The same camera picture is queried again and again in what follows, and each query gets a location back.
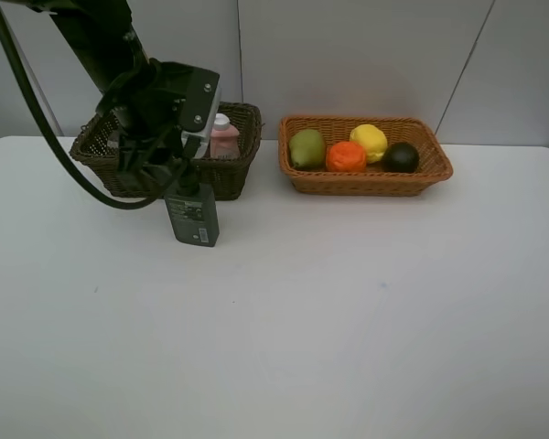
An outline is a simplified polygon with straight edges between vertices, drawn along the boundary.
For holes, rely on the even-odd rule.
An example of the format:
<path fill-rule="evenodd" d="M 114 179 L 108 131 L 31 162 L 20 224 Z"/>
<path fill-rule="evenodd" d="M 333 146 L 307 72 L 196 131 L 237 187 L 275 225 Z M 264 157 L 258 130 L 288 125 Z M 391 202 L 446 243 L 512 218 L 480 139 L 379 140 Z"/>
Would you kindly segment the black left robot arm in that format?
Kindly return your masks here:
<path fill-rule="evenodd" d="M 145 198 L 174 175 L 189 195 L 220 76 L 149 57 L 125 1 L 25 1 L 50 17 L 102 97 L 70 150 L 116 197 Z"/>

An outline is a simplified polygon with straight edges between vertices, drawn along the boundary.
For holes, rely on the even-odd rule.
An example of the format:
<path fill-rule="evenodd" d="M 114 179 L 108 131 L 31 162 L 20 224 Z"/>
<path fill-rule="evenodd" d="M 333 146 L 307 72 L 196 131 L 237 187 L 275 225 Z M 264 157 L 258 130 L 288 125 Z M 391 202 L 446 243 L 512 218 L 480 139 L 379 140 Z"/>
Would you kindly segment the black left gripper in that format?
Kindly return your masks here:
<path fill-rule="evenodd" d="M 159 187 L 197 187 L 192 164 L 199 137 L 181 142 L 179 115 L 192 67 L 157 59 L 107 59 L 95 83 L 102 98 L 96 112 L 118 123 L 117 175 L 125 183 L 150 177 Z"/>

